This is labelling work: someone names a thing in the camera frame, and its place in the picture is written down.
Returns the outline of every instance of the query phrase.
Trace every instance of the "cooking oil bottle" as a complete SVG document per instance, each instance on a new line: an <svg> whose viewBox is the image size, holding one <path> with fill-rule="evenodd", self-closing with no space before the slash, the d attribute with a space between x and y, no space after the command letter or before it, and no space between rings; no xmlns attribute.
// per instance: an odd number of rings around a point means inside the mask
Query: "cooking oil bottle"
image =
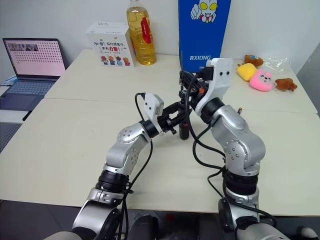
<svg viewBox="0 0 320 240"><path fill-rule="evenodd" d="M130 35L136 58L142 65L151 65L157 61L154 39L150 31L150 21L147 10L139 0L130 0L126 11Z"/></svg>

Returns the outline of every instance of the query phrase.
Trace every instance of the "laptop screen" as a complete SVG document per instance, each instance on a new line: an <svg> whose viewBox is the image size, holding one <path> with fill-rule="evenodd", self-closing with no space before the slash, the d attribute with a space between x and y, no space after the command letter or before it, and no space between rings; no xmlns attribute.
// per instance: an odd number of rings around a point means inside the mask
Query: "laptop screen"
<svg viewBox="0 0 320 240"><path fill-rule="evenodd" d="M65 72L57 39L4 39L17 75L56 76Z"/></svg>

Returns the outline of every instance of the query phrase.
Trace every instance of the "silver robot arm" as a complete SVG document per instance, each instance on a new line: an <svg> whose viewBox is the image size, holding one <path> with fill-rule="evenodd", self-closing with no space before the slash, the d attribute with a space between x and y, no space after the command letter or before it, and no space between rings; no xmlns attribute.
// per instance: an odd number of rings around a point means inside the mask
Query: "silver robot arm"
<svg viewBox="0 0 320 240"><path fill-rule="evenodd" d="M231 83L232 67L230 58L208 60L207 72L203 74L206 79L196 82L193 91L198 94L191 96L190 104L204 122L212 124L212 136L225 153L225 197L219 201L220 223L226 232L236 231L238 240L288 240L271 225L260 223L259 214L249 210L259 208L258 174L266 148L262 139L250 131L247 122L221 101ZM211 79L208 79L208 68L213 71ZM187 88L190 81L182 84ZM199 100L200 88L206 92Z"/></svg>
<svg viewBox="0 0 320 240"><path fill-rule="evenodd" d="M157 135L171 131L185 120L179 102L164 109L157 95L142 93L148 120L122 129L107 153L103 171L80 209L71 232L58 232L45 240L113 240L122 221L120 205L129 192L129 176L141 150ZM173 119L170 114L178 112Z"/></svg>

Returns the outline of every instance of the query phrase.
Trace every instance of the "cardboard box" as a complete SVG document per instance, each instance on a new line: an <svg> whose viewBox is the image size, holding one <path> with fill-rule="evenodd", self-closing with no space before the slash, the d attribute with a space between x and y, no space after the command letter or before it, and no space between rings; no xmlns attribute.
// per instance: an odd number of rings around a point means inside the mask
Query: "cardboard box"
<svg viewBox="0 0 320 240"><path fill-rule="evenodd" d="M197 72L209 59L219 58L231 0L179 0L181 68Z"/></svg>
<svg viewBox="0 0 320 240"><path fill-rule="evenodd" d="M99 56L101 65L134 67L135 51L125 22L95 22L85 33Z"/></svg>

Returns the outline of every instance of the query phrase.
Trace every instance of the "brown plush toy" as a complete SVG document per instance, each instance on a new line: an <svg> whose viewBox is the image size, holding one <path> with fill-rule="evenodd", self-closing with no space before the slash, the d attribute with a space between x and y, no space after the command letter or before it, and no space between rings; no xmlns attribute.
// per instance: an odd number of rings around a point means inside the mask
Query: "brown plush toy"
<svg viewBox="0 0 320 240"><path fill-rule="evenodd" d="M244 56L245 64L253 64L256 68L264 64L264 61L261 57L255 55L245 55Z"/></svg>
<svg viewBox="0 0 320 240"><path fill-rule="evenodd" d="M292 92L298 87L291 78L282 78L275 80L276 88L281 91L291 90Z"/></svg>

